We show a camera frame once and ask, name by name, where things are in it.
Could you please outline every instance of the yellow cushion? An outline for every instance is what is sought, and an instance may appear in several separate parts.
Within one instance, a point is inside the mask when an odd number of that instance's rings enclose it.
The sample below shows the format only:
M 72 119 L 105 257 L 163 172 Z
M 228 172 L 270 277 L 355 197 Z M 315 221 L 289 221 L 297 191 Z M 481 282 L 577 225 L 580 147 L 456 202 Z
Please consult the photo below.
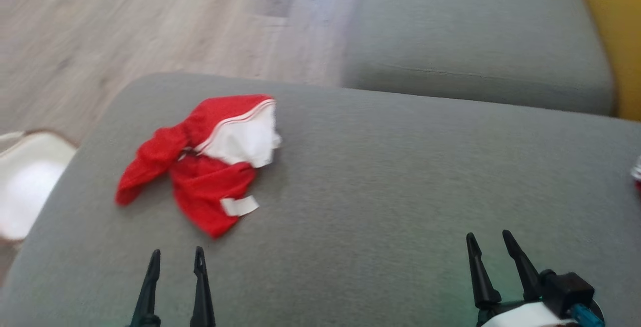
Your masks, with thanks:
M 618 115 L 641 120 L 641 0 L 587 0 L 618 87 Z

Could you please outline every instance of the blue connector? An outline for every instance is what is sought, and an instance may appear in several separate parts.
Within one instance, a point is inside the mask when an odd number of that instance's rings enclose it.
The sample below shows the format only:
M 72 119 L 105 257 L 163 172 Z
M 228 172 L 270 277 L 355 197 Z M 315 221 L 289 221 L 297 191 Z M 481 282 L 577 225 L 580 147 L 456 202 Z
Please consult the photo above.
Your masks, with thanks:
M 605 327 L 605 323 L 582 304 L 575 304 L 572 307 L 572 318 L 581 327 Z

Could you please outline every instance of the red fabric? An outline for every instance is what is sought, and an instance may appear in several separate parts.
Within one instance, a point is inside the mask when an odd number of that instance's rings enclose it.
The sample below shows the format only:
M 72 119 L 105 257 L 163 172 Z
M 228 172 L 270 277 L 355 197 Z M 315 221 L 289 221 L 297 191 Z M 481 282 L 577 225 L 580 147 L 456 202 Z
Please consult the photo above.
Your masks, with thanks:
M 185 149 L 207 140 L 222 120 L 247 113 L 267 99 L 272 97 L 253 94 L 206 99 L 183 122 L 158 129 L 153 138 L 140 145 L 135 160 L 122 174 L 116 202 L 130 204 L 144 185 L 169 170 L 181 210 L 209 235 L 222 236 L 238 217 L 228 216 L 220 199 L 244 197 L 256 170 L 247 162 L 228 165 L 208 156 L 185 154 Z

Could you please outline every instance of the floor plank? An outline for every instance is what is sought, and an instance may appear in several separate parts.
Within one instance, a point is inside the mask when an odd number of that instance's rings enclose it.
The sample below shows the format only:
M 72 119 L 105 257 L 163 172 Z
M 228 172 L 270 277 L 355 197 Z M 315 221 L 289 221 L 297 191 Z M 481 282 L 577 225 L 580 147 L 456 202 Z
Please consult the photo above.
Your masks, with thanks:
M 0 133 L 81 141 L 153 72 L 337 87 L 354 0 L 0 0 Z

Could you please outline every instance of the gray upholstered ottoman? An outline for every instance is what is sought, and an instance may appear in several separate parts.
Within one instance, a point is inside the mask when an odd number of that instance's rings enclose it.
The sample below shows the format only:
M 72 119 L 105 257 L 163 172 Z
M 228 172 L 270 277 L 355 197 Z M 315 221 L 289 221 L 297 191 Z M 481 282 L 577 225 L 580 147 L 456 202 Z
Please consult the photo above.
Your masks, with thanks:
M 124 167 L 154 129 L 202 99 L 267 92 L 283 147 L 261 204 L 211 240 L 167 178 L 128 208 Z M 9 272 L 6 325 L 124 325 L 151 252 L 156 313 L 188 325 L 204 247 L 218 325 L 476 323 L 465 234 L 495 288 L 522 294 L 501 239 L 539 270 L 592 283 L 610 325 L 641 318 L 641 124 L 578 113 L 188 74 L 142 78 L 113 102 L 53 191 Z
M 344 86 L 609 114 L 583 0 L 360 0 Z

